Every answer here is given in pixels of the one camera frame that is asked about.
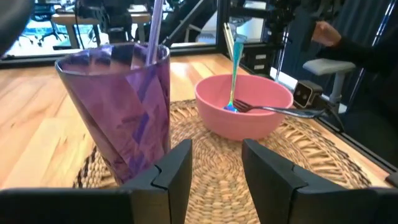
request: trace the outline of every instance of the woven placemat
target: woven placemat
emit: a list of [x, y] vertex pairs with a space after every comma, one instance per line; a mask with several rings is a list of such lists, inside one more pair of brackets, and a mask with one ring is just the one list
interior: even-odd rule
[[[198, 116], [195, 101], [172, 103], [170, 118], [173, 147], [183, 139], [193, 140], [193, 177], [185, 223], [259, 223], [244, 177], [241, 142], [207, 130]], [[370, 185], [366, 174], [345, 152], [304, 120], [286, 117], [276, 131], [259, 142], [346, 188]], [[86, 159], [73, 186], [116, 186], [96, 149]]]

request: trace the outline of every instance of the straw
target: straw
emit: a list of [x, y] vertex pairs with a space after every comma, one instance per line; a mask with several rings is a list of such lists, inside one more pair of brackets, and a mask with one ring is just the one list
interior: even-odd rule
[[155, 0], [154, 12], [152, 14], [152, 23], [150, 25], [148, 52], [146, 65], [151, 65], [156, 61], [157, 45], [159, 43], [160, 24], [163, 15], [163, 0]]

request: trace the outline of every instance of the metal fork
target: metal fork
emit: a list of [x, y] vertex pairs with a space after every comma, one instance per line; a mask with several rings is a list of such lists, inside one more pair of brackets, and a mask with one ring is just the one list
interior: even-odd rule
[[273, 111], [299, 118], [317, 118], [325, 113], [325, 110], [311, 110], [311, 109], [294, 109], [294, 108], [276, 108], [272, 106], [252, 106], [242, 100], [234, 100], [234, 107], [240, 113], [246, 113], [254, 109]]

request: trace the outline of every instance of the pink bowl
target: pink bowl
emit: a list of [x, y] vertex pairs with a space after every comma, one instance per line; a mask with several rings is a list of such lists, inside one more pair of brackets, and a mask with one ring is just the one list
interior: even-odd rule
[[[231, 91], [232, 75], [203, 79], [195, 86], [197, 107], [205, 126], [228, 139], [260, 139], [273, 132], [284, 119], [283, 114], [252, 110], [234, 113], [224, 110]], [[238, 75], [235, 98], [251, 105], [290, 108], [293, 95], [284, 86], [255, 75]]]

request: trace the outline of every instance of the person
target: person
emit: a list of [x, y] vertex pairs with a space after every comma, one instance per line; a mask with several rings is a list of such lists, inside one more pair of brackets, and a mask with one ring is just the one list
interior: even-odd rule
[[353, 62], [378, 74], [341, 119], [349, 136], [398, 167], [398, 26], [373, 47], [364, 47], [320, 21], [312, 40], [325, 46], [317, 57]]

